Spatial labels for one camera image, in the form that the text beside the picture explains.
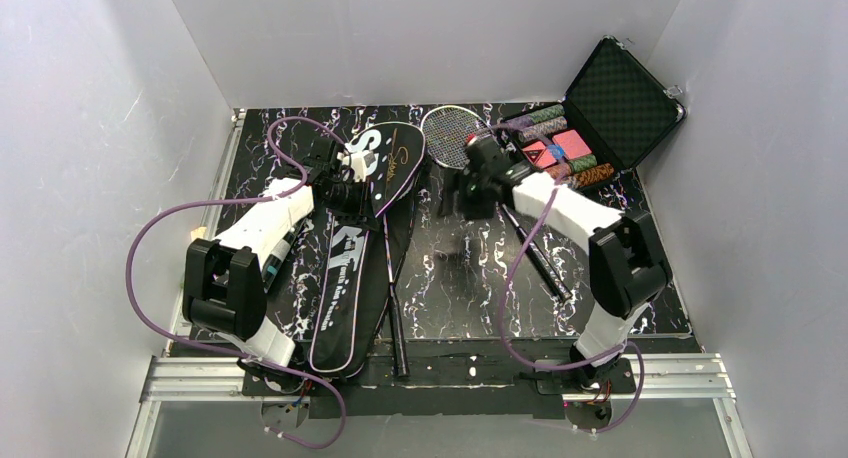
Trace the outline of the black racket bag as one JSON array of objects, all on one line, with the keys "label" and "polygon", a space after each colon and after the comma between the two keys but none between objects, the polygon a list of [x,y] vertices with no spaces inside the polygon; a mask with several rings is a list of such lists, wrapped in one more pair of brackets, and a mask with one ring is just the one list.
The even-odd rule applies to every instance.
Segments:
[{"label": "black racket bag", "polygon": [[422,131],[389,121],[356,136],[354,150],[376,152],[368,177],[370,212],[351,219],[328,210],[331,225],[319,312],[308,353],[310,367],[323,377],[352,377],[380,331],[388,309],[389,278],[382,216],[386,215],[396,277],[403,264],[425,158]]}]

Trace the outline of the white badminton racket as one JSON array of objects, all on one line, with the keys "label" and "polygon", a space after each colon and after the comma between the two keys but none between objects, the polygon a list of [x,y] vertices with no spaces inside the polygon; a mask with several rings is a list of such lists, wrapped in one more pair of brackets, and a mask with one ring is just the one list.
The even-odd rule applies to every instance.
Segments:
[{"label": "white badminton racket", "polygon": [[[462,171],[468,163],[466,138],[484,127],[485,122],[477,113],[456,105],[433,108],[421,121],[431,159],[441,168],[455,171]],[[561,301],[570,298],[558,271],[537,245],[530,245],[525,255],[555,297]]]},{"label": "white badminton racket", "polygon": [[410,368],[407,355],[407,346],[404,336],[402,323],[402,312],[400,300],[396,292],[396,272],[392,261],[390,229],[387,216],[382,216],[382,224],[384,230],[384,243],[387,259],[387,270],[389,278],[389,319],[390,330],[392,333],[393,352],[394,352],[394,374],[398,379],[407,379],[410,376]]}]

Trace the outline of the black shuttlecock tube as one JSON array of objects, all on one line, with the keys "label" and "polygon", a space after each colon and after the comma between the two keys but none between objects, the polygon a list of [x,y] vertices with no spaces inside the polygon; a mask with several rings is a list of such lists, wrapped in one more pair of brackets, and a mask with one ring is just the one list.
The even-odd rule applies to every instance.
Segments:
[{"label": "black shuttlecock tube", "polygon": [[263,288],[266,294],[270,294],[274,283],[281,275],[281,270],[286,257],[292,247],[296,244],[298,237],[303,231],[307,219],[298,220],[277,242],[262,265],[261,276]]}]

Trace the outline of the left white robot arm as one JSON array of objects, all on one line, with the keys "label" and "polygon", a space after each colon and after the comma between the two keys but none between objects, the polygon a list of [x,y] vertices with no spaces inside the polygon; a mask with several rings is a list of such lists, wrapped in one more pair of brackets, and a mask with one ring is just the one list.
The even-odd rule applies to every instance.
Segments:
[{"label": "left white robot arm", "polygon": [[213,239],[194,240],[186,254],[182,315],[265,364],[287,366],[295,342],[267,317],[268,290],[291,250],[298,225],[315,201],[360,205],[366,179],[378,164],[374,151],[316,147],[297,172],[276,178],[239,220]]}]

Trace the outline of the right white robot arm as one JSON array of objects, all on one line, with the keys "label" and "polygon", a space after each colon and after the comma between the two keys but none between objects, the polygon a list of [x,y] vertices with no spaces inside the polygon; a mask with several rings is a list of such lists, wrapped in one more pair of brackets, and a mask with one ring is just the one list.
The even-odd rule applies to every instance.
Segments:
[{"label": "right white robot arm", "polygon": [[444,185],[446,207],[457,205],[465,219],[475,220],[490,218],[496,206],[505,205],[536,221],[524,248],[548,225],[588,255],[594,305],[567,363],[531,362],[507,337],[501,341],[514,359],[535,370],[580,370],[590,378],[597,376],[622,354],[635,322],[672,280],[651,215],[590,200],[527,158],[510,154],[482,130],[431,142],[427,151],[439,165],[456,172]]}]

